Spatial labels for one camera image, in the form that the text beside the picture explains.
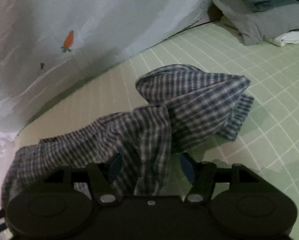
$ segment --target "white fabric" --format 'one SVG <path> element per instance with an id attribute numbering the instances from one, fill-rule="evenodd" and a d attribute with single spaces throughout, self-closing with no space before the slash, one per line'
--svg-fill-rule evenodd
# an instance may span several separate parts
<path id="1" fill-rule="evenodd" d="M 279 47 L 283 47 L 287 43 L 298 44 L 299 43 L 299 31 L 291 31 L 284 33 L 277 38 L 272 38 L 267 40 L 270 43 L 273 43 Z"/>
<path id="2" fill-rule="evenodd" d="M 0 132 L 18 132 L 60 93 L 193 24 L 209 5 L 210 0 L 0 0 Z M 71 52 L 62 53 L 71 30 Z"/>

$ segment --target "plaid cloth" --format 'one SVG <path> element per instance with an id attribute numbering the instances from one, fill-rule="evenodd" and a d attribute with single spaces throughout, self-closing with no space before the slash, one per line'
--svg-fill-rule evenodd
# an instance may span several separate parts
<path id="1" fill-rule="evenodd" d="M 89 126 L 21 148 L 2 186 L 2 208 L 22 190 L 60 166 L 85 167 L 123 156 L 112 187 L 118 194 L 156 195 L 168 181 L 171 153 L 216 133 L 234 140 L 253 98 L 243 94 L 244 76 L 206 73 L 191 65 L 169 65 L 140 77 L 137 91 L 149 106 L 100 117 Z M 86 185 L 80 191 L 88 194 Z"/>

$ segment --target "circular pad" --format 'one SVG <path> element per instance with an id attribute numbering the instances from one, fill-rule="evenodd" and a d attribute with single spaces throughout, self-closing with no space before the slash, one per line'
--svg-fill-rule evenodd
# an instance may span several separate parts
<path id="1" fill-rule="evenodd" d="M 59 239 L 77 231 L 92 210 L 92 201 L 75 190 L 21 193 L 8 203 L 6 221 L 19 235 L 34 239 Z"/>
<path id="2" fill-rule="evenodd" d="M 209 210 L 224 231 L 249 239 L 284 235 L 291 230 L 297 217 L 294 202 L 280 192 L 225 191 L 211 201 Z"/>

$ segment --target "carrot print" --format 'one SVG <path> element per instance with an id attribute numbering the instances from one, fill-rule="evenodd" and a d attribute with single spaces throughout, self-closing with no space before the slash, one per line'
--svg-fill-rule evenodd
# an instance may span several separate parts
<path id="1" fill-rule="evenodd" d="M 74 42 L 74 31 L 70 31 L 63 43 L 63 47 L 62 47 L 63 53 L 66 51 L 71 51 L 69 48 L 70 46 L 72 46 L 73 42 Z"/>

